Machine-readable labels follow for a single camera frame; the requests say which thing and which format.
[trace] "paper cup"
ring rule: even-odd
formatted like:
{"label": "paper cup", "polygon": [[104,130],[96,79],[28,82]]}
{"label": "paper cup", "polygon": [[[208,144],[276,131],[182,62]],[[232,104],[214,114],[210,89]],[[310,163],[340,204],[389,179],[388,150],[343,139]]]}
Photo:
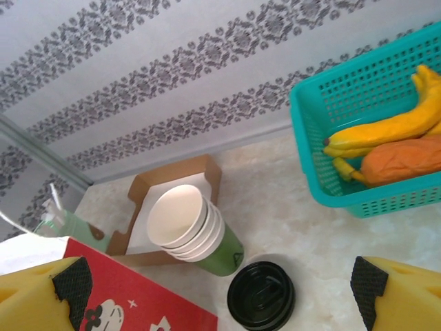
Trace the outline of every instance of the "paper cup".
{"label": "paper cup", "polygon": [[207,204],[207,217],[205,218],[201,231],[199,231],[196,236],[193,237],[193,239],[191,239],[185,245],[177,248],[161,248],[174,257],[179,257],[181,255],[185,256],[186,254],[190,254],[191,256],[194,250],[198,249],[209,241],[210,235],[212,235],[212,232],[214,232],[219,225],[220,221],[216,215],[216,211],[211,207],[210,204]]}
{"label": "paper cup", "polygon": [[244,249],[234,232],[220,219],[220,228],[214,240],[204,251],[195,254],[193,257],[182,259],[192,262],[198,267],[211,272],[217,276],[229,276],[239,269],[243,262]]}
{"label": "paper cup", "polygon": [[209,234],[205,237],[205,239],[197,245],[192,250],[189,250],[188,252],[181,253],[181,254],[172,254],[177,259],[187,261],[188,259],[193,259],[194,257],[199,256],[200,254],[207,251],[213,243],[216,242],[216,239],[219,236],[219,232],[221,231],[223,227],[223,224],[221,220],[217,217],[213,218],[212,220],[212,228],[210,229]]}
{"label": "paper cup", "polygon": [[207,216],[207,203],[192,185],[168,190],[153,205],[147,219],[147,235],[159,246],[177,248],[192,240]]}

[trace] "black lid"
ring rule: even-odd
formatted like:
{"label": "black lid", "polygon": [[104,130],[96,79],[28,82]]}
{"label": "black lid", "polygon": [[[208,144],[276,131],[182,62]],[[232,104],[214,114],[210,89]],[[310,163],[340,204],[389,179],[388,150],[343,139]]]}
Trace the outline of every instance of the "black lid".
{"label": "black lid", "polygon": [[288,322],[296,301],[291,279],[278,265],[255,262],[243,268],[228,290],[228,309],[251,331],[276,331]]}

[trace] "banana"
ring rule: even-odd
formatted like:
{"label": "banana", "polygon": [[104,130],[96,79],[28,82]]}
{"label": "banana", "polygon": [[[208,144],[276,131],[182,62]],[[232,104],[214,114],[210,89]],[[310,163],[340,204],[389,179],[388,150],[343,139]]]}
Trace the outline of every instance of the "banana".
{"label": "banana", "polygon": [[427,131],[424,136],[433,136],[435,134],[441,134],[441,121],[439,121],[432,129]]}
{"label": "banana", "polygon": [[344,159],[355,159],[356,157],[364,157],[373,150],[372,147],[354,148],[353,150],[336,150],[335,148],[326,146],[323,152],[330,157],[342,157]]}
{"label": "banana", "polygon": [[413,82],[421,91],[419,104],[404,114],[370,124],[341,130],[325,139],[325,145],[335,150],[372,148],[391,141],[422,136],[441,121],[441,77],[428,67],[417,68]]}
{"label": "banana", "polygon": [[332,160],[332,164],[344,181],[352,181],[355,179],[369,187],[369,183],[367,183],[365,176],[360,171],[355,170],[352,165],[347,163],[341,157],[336,157]]}

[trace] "red paper bag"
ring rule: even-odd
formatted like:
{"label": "red paper bag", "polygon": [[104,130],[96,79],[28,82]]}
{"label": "red paper bag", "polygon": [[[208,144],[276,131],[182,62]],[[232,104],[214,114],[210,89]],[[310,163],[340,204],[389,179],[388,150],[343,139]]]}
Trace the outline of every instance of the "red paper bag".
{"label": "red paper bag", "polygon": [[81,331],[216,331],[217,317],[69,238],[64,257],[85,257],[93,288]]}

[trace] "white cloth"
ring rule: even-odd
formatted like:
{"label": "white cloth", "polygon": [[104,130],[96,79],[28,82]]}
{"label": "white cloth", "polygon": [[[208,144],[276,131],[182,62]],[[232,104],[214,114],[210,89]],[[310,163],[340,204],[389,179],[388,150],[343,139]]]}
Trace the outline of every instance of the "white cloth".
{"label": "white cloth", "polygon": [[21,234],[0,243],[0,275],[62,259],[68,239]]}

